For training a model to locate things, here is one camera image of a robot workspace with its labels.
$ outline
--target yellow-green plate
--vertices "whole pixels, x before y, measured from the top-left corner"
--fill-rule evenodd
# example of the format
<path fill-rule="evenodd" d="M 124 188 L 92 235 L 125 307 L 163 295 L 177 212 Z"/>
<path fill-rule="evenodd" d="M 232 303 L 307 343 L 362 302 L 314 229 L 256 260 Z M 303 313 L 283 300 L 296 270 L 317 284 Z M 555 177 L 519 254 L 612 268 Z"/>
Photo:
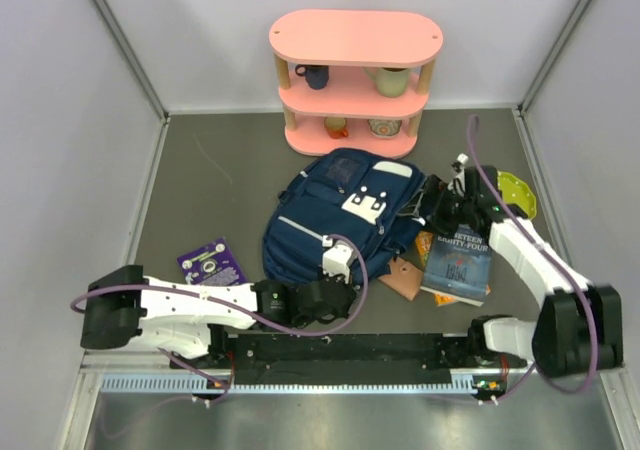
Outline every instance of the yellow-green plate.
<path fill-rule="evenodd" d="M 502 192 L 502 199 L 506 203 L 516 203 L 533 220 L 538 213 L 536 196 L 524 183 L 515 175 L 507 172 L 498 172 L 498 188 Z"/>

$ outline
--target dark blue mug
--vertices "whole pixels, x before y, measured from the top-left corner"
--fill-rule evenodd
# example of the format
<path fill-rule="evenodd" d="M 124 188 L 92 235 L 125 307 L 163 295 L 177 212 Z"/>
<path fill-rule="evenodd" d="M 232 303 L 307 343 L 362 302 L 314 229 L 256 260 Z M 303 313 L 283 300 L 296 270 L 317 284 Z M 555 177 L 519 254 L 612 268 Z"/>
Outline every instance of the dark blue mug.
<path fill-rule="evenodd" d="M 326 87 L 329 82 L 329 67 L 326 65 L 296 65 L 296 75 L 304 77 L 309 87 L 320 90 Z"/>

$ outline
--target mug handle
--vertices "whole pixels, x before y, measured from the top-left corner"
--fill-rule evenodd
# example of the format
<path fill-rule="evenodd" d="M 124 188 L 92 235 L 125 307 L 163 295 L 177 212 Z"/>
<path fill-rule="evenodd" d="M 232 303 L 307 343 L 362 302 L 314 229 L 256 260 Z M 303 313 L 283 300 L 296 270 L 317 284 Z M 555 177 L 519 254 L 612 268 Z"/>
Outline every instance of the mug handle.
<path fill-rule="evenodd" d="M 375 73 L 372 73 L 371 70 L 369 70 L 367 67 L 362 67 L 362 69 L 364 70 L 364 73 L 366 73 L 371 80 L 375 81 L 375 79 L 376 79 L 376 74 Z"/>

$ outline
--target wooden shelf post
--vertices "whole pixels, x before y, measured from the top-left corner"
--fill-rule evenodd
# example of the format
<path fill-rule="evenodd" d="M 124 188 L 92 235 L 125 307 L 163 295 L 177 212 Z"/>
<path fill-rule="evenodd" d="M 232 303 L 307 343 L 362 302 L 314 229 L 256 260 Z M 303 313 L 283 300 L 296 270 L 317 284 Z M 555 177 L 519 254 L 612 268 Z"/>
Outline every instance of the wooden shelf post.
<path fill-rule="evenodd" d="M 418 86 L 416 88 L 416 92 L 420 95 L 429 93 L 429 85 L 431 84 L 431 76 L 435 65 L 436 61 L 433 59 L 429 63 L 425 63 L 420 69 L 420 78 L 418 78 Z"/>
<path fill-rule="evenodd" d="M 422 111 L 415 114 L 409 119 L 409 128 L 407 128 L 407 134 L 410 137 L 415 137 L 418 134 L 418 128 L 420 128 L 420 120 L 422 119 Z"/>
<path fill-rule="evenodd" d="M 278 71 L 278 83 L 283 90 L 289 90 L 291 88 L 291 80 L 289 80 L 289 65 L 287 61 L 281 59 L 279 56 L 274 55 L 276 58 L 276 70 Z"/>
<path fill-rule="evenodd" d="M 296 129 L 296 115 L 287 107 L 282 107 L 284 110 L 284 123 L 289 130 Z"/>

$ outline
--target scratch on table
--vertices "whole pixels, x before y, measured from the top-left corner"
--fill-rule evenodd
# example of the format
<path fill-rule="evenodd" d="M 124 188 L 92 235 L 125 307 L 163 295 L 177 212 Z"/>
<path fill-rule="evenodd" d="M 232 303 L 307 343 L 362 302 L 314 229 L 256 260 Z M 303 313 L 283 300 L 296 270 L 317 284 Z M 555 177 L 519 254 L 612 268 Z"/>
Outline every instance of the scratch on table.
<path fill-rule="evenodd" d="M 220 170 L 220 172 L 227 178 L 227 180 L 229 180 L 229 184 L 233 187 L 233 179 L 231 178 L 231 175 L 229 175 L 227 172 L 224 171 L 224 168 L 222 168 L 220 166 L 220 164 L 218 162 L 216 162 L 211 155 L 209 155 L 204 148 L 202 148 L 202 144 L 200 143 L 200 140 L 198 140 L 198 135 L 197 134 L 192 134 L 193 140 L 196 142 L 196 145 L 198 146 L 198 150 L 200 150 L 200 153 L 202 154 L 202 156 L 204 158 L 206 158 L 207 160 L 209 160 L 209 162 L 211 162 L 213 164 L 214 167 L 216 167 L 218 170 Z"/>

